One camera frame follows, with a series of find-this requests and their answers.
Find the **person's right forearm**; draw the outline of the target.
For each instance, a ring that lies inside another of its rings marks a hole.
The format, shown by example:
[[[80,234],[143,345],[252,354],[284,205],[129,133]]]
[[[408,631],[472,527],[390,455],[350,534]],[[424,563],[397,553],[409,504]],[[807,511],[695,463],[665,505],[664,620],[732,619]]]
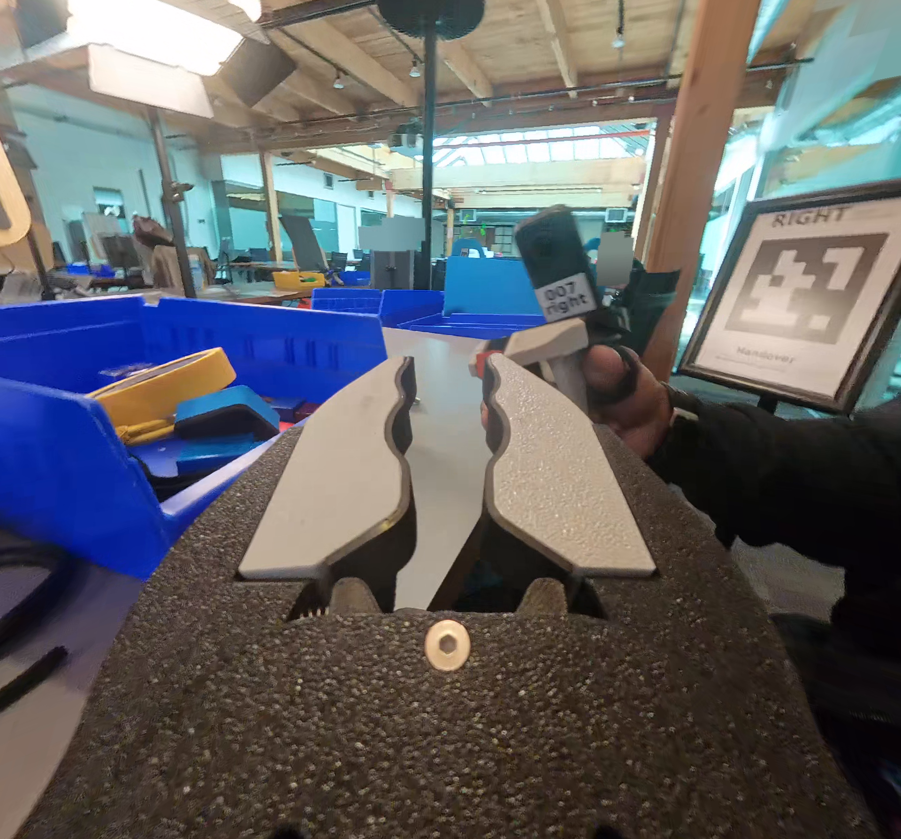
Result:
[[[675,417],[648,465],[722,543],[783,544],[844,570],[844,616],[899,622],[900,402],[784,419],[669,390]]]

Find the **black board with wooden rim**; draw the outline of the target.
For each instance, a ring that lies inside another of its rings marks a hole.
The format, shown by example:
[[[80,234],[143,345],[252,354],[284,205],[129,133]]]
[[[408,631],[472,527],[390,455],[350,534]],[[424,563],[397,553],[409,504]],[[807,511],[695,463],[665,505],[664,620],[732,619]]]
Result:
[[[1,139],[1,250],[18,270],[36,273],[31,249],[31,209]]]

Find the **yellow tape roll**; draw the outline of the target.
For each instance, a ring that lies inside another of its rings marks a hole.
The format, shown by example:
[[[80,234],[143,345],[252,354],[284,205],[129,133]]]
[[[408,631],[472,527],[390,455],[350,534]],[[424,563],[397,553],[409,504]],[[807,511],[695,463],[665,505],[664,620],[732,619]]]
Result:
[[[236,371],[222,348],[197,351],[88,393],[114,427],[135,427],[174,417],[179,404],[234,383]]]

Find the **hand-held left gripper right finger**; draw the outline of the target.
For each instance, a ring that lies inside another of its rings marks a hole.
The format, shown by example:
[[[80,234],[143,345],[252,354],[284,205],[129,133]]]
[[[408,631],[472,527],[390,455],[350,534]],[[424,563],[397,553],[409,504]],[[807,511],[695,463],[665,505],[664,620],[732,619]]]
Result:
[[[484,373],[492,417],[484,500],[492,520],[568,576],[653,576],[655,563],[588,415],[501,353]]]

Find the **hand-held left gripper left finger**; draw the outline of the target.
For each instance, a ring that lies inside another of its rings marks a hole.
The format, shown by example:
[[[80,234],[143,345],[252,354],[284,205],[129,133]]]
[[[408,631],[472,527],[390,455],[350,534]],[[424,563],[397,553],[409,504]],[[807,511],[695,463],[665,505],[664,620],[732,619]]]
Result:
[[[244,580],[328,578],[400,524],[416,389],[413,358],[391,357],[306,420],[239,565]]]

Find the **light stand pole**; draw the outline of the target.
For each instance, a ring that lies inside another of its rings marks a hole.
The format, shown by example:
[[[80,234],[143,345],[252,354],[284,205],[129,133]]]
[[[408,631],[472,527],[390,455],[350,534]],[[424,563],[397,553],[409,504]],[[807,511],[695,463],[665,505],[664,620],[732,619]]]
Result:
[[[171,226],[179,275],[185,297],[195,299],[197,297],[197,292],[186,250],[184,222],[179,207],[179,201],[176,198],[176,181],[173,178],[170,166],[168,147],[163,132],[160,111],[149,105],[145,106],[145,109],[160,167],[162,202],[166,216],[168,217],[168,223]]]

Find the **studio light panel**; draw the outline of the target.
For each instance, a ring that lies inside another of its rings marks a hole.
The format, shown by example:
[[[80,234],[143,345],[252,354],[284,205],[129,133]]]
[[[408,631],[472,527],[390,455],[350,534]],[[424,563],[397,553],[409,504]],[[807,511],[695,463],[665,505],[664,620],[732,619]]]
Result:
[[[261,17],[260,0],[2,0],[2,79],[84,70],[96,95],[212,119],[208,79],[253,107],[295,71]]]

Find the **framed marker sign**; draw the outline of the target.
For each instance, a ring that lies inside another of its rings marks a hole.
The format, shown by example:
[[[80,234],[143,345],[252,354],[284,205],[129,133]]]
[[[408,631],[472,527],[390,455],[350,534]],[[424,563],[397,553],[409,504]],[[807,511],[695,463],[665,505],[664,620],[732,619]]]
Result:
[[[675,372],[849,416],[899,325],[900,182],[749,202]]]

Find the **light blue panel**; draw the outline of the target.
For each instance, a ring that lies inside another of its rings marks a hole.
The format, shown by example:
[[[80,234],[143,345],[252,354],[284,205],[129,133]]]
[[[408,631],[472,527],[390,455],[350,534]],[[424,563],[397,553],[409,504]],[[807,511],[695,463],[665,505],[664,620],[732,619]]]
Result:
[[[543,320],[521,259],[452,256],[445,263],[444,315],[537,316]]]

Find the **blue block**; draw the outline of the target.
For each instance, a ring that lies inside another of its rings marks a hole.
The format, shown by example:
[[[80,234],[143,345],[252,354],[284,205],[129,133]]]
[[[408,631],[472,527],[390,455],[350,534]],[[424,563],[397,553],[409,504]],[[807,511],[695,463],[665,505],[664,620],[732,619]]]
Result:
[[[175,434],[154,442],[128,446],[153,476],[207,475],[236,461],[244,454],[265,446],[268,440],[252,435],[184,439]]]

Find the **large blue plastic bin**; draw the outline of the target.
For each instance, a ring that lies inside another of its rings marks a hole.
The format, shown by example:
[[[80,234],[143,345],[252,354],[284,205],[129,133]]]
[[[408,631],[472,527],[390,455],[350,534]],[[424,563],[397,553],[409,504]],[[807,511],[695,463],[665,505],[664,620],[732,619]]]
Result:
[[[162,503],[87,394],[103,370],[216,347],[257,394],[319,403],[387,359],[377,315],[128,295],[4,305],[2,529],[148,578],[269,442]]]

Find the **wooden post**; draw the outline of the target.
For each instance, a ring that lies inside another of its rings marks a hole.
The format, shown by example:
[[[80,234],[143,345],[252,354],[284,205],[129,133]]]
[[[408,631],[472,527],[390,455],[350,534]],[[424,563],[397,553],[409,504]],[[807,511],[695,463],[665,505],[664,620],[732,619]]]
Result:
[[[678,354],[715,180],[744,84],[759,8],[760,0],[699,0],[645,262],[652,272],[680,273],[675,298],[642,357],[661,381],[669,380]]]

